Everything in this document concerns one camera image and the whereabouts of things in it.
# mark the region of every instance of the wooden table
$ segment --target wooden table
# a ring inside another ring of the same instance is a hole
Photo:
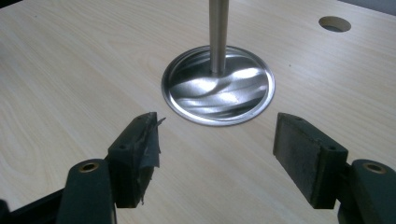
[[[157,111],[161,168],[119,223],[337,223],[314,210],[272,154],[276,115],[307,119],[396,168],[396,17],[327,0],[231,0],[228,44],[264,59],[276,94],[232,127],[191,123],[161,92],[166,66],[207,45],[208,2],[25,0],[0,9],[0,197],[11,210],[103,158],[136,116]],[[336,16],[335,33],[318,20]]]

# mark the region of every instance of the round metal disc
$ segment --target round metal disc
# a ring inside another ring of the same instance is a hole
[[[210,47],[191,49],[175,58],[163,74],[163,97],[181,117],[225,126],[252,119],[271,102],[275,80],[253,53],[227,47],[223,74],[210,72]]]

